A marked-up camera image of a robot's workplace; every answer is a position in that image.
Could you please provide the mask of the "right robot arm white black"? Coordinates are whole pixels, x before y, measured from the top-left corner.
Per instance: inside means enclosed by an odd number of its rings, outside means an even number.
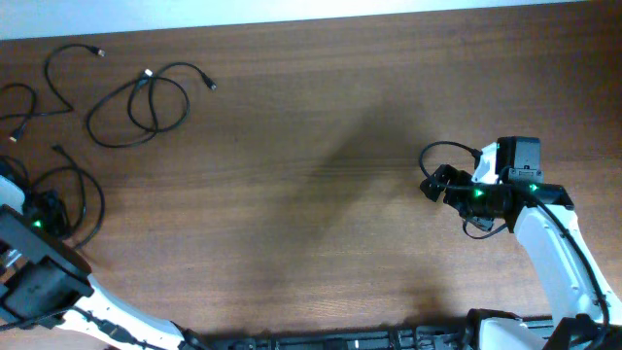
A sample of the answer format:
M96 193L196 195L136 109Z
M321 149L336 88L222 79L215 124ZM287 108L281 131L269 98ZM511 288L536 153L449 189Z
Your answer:
M542 336L521 317L472 309L459 332L459 349L618 349L621 300L587 247L574 204L561 185L547 184L540 141L501 137L468 148L474 171L450 164L425 172L420 189L454 208L465 227L488 239L503 230L527 252L551 308L552 332Z

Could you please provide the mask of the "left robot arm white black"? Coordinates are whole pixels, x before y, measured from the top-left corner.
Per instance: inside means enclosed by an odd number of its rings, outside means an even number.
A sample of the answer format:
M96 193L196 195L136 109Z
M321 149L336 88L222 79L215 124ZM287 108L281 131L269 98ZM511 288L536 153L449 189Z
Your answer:
M117 349L189 349L174 323L147 315L105 290L88 263L23 216L25 194L1 178L1 271L25 263L1 283L1 326L83 333Z

